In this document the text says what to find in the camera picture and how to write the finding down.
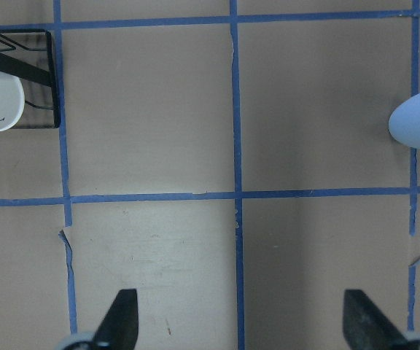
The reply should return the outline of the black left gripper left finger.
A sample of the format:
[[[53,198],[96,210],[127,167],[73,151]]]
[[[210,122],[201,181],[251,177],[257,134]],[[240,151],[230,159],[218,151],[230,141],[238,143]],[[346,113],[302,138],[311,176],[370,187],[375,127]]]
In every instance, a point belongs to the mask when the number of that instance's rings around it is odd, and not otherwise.
[[[136,289],[122,289],[113,300],[91,341],[91,349],[133,350],[139,336]]]

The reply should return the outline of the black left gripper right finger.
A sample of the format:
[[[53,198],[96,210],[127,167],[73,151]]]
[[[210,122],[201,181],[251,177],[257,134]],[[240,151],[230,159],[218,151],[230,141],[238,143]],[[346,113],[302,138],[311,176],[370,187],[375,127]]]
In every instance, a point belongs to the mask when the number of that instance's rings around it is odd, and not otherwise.
[[[407,349],[408,339],[360,289],[343,294],[343,337],[350,349]]]

